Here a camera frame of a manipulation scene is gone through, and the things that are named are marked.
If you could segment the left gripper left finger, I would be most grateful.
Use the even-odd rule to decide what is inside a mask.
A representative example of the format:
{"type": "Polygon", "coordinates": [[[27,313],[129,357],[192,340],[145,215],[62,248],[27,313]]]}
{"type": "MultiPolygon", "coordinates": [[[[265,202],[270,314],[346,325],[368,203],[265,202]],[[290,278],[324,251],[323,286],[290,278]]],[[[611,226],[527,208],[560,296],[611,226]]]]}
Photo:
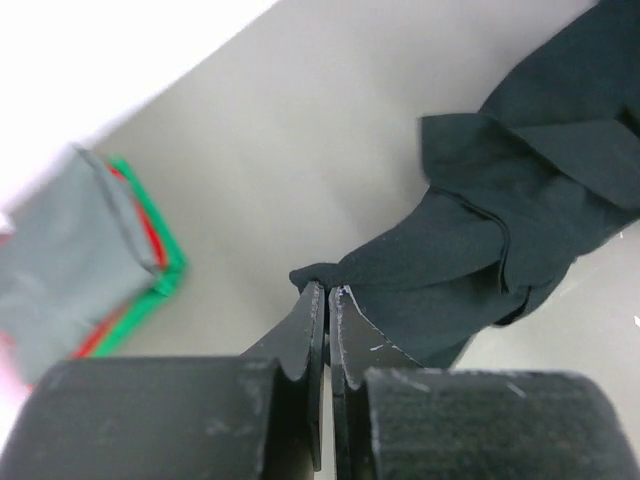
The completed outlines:
{"type": "Polygon", "coordinates": [[[243,353],[279,366],[264,446],[266,473],[321,470],[325,299],[322,286],[308,283],[291,312],[243,353]]]}

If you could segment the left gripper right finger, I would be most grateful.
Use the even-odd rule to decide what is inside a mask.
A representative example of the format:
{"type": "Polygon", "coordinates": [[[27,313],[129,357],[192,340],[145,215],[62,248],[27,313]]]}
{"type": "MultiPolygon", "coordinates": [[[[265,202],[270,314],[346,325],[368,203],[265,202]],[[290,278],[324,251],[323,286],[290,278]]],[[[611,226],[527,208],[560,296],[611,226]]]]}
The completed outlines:
{"type": "Polygon", "coordinates": [[[418,368],[363,313],[347,286],[329,296],[327,359],[331,370],[335,468],[339,479],[375,479],[371,408],[365,372],[418,368]]]}

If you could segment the black t shirt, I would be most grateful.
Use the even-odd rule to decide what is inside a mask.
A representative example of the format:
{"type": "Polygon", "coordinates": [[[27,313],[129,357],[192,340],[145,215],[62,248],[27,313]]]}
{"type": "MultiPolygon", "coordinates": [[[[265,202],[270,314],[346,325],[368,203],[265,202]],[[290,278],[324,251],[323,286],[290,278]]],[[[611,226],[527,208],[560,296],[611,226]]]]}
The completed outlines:
{"type": "Polygon", "coordinates": [[[429,187],[408,217],[290,279],[348,288],[392,343],[446,368],[638,220],[638,3],[597,3],[478,111],[424,117],[421,157],[429,187]]]}

